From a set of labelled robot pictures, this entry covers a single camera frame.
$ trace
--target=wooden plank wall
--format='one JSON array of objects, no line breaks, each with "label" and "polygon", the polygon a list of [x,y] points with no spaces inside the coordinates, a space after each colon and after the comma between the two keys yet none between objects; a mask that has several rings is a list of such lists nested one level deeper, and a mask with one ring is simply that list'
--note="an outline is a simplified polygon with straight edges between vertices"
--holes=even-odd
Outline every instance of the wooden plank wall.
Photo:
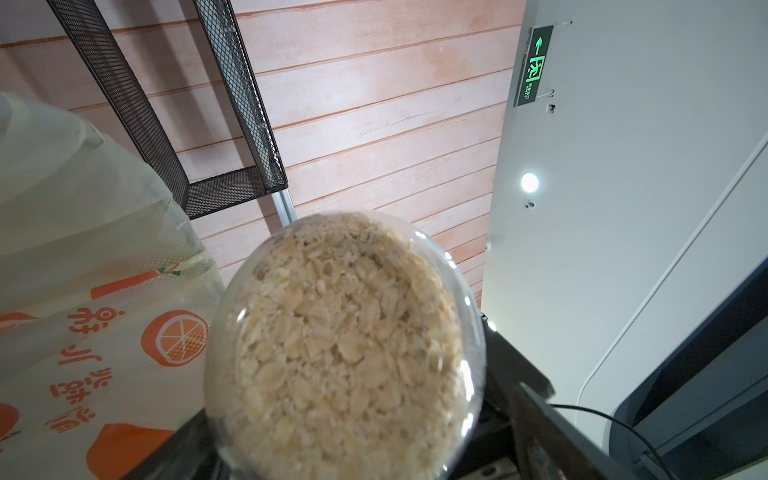
[{"label": "wooden plank wall", "polygon": [[[29,3],[18,14],[38,15],[37,26],[9,24],[0,38],[0,90],[73,111],[135,151],[45,2]],[[191,2],[98,4],[190,179],[252,164]],[[412,222],[453,255],[479,301],[525,0],[233,6],[299,216],[365,208]],[[225,282],[280,227],[269,199],[193,225]]]}]

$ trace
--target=rolled oats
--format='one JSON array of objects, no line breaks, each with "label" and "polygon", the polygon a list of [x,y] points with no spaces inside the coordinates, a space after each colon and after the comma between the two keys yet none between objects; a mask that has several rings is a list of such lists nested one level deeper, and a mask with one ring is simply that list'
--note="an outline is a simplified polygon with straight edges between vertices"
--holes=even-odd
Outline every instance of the rolled oats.
[{"label": "rolled oats", "polygon": [[467,411],[452,295],[377,220],[303,222],[243,288],[237,448],[271,480],[436,477]]}]

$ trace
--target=black metal mesh shelf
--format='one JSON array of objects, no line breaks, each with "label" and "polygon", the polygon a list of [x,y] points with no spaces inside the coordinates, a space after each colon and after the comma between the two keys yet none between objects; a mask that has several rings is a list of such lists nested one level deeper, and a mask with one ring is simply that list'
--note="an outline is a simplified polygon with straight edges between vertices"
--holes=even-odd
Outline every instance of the black metal mesh shelf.
[{"label": "black metal mesh shelf", "polygon": [[229,0],[195,2],[255,167],[193,184],[94,0],[48,0],[88,70],[136,145],[190,218],[288,188]]}]

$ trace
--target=plastic bag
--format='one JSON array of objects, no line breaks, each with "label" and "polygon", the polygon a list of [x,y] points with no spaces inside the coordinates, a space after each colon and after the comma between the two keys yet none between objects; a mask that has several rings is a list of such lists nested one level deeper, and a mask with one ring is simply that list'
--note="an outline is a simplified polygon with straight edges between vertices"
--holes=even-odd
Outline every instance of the plastic bag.
[{"label": "plastic bag", "polygon": [[223,284],[141,159],[0,94],[0,472],[120,478],[203,408]]}]

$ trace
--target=chinese character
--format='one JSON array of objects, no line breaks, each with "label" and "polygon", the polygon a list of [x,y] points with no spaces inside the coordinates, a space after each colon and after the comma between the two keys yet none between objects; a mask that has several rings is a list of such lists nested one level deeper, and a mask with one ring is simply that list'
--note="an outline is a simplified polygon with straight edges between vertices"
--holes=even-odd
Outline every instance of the chinese character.
[{"label": "chinese character", "polygon": [[525,81],[533,81],[541,78],[541,70],[544,68],[544,57],[533,57],[531,63],[528,65],[528,78]]},{"label": "chinese character", "polygon": [[[82,325],[82,327],[75,328],[74,326],[70,326],[69,330],[71,332],[80,332],[86,335],[88,335],[90,332],[95,333],[98,332],[100,328],[108,327],[110,320],[113,320],[116,316],[123,314],[125,314],[125,312],[118,312],[114,308],[110,308],[108,306],[101,307],[99,310],[96,310],[96,313],[91,313],[91,310],[87,308],[78,308],[78,313],[72,313],[71,315],[67,316],[67,318],[73,319],[75,325]],[[95,320],[96,324],[88,325],[88,323],[92,320]]]},{"label": "chinese character", "polygon": [[102,358],[98,355],[88,355],[91,353],[91,349],[85,349],[80,351],[75,351],[74,349],[77,348],[75,345],[70,345],[68,348],[63,349],[60,351],[61,356],[67,357],[63,360],[59,360],[59,365],[66,365],[68,363],[74,363],[79,362],[81,360],[88,360],[88,359],[96,359],[97,362],[100,362]]},{"label": "chinese character", "polygon": [[73,380],[66,383],[61,382],[57,385],[49,385],[48,389],[51,390],[51,395],[56,399],[60,396],[65,396],[65,399],[69,400],[70,405],[82,402],[85,397],[89,396],[91,392],[86,390],[87,386],[93,386],[98,389],[102,386],[109,385],[108,380],[112,378],[112,368],[106,368],[91,372],[91,376],[85,377],[82,380]]},{"label": "chinese character", "polygon": [[[74,412],[74,418],[69,418],[69,414]],[[67,430],[72,430],[74,427],[81,423],[88,423],[96,416],[95,413],[91,413],[90,409],[83,407],[77,407],[69,412],[64,412],[52,420],[48,420],[44,425],[51,423],[51,430],[55,430],[58,433],[64,433]]]},{"label": "chinese character", "polygon": [[99,388],[101,386],[107,386],[107,385],[109,385],[109,382],[107,380],[112,378],[112,368],[96,370],[95,372],[91,372],[91,375],[94,376],[94,377],[97,377],[96,378],[96,382],[94,382],[94,388],[95,389],[97,389],[97,388]]}]

